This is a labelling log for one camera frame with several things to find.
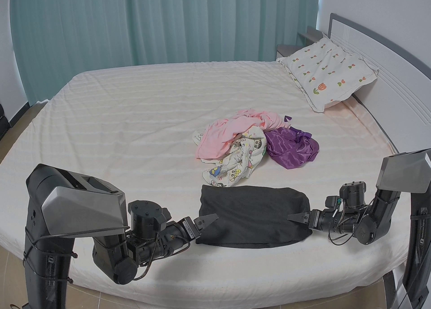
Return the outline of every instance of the pillow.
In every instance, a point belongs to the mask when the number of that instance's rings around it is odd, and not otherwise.
[[[327,37],[286,58],[278,58],[315,112],[348,99],[377,79],[378,68],[344,51]]]

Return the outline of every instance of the pink cloth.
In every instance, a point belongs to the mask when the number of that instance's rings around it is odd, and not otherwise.
[[[256,112],[254,109],[244,109],[229,119],[218,119],[209,125],[197,146],[196,158],[210,160],[223,156],[231,147],[238,134],[243,134],[251,126],[258,126],[264,131],[289,127],[277,113]]]

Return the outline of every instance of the pile of clothes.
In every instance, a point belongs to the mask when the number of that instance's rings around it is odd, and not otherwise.
[[[286,169],[313,161],[319,144],[311,134],[290,126],[291,119],[248,109],[195,131],[196,158],[212,164],[202,174],[205,181],[215,187],[231,187],[250,177],[266,151]]]

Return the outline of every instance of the floor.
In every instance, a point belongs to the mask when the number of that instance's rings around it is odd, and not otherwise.
[[[0,140],[0,163],[25,130],[32,119],[40,112],[44,104],[32,106],[23,117]],[[19,307],[27,302],[25,276],[22,261],[0,247],[0,309],[9,309],[13,303]],[[155,309],[145,303],[123,299],[116,296],[86,289],[76,285],[68,285],[66,296],[67,309],[127,309],[142,308]],[[385,285],[380,278],[374,284],[366,287],[357,287],[352,291],[318,300],[310,300],[271,307],[271,309],[385,309]]]

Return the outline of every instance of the wall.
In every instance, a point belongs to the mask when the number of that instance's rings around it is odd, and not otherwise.
[[[317,28],[335,12],[394,41],[431,67],[431,0],[319,0]]]
[[[27,103],[13,52],[9,0],[0,0],[0,103],[9,121]]]

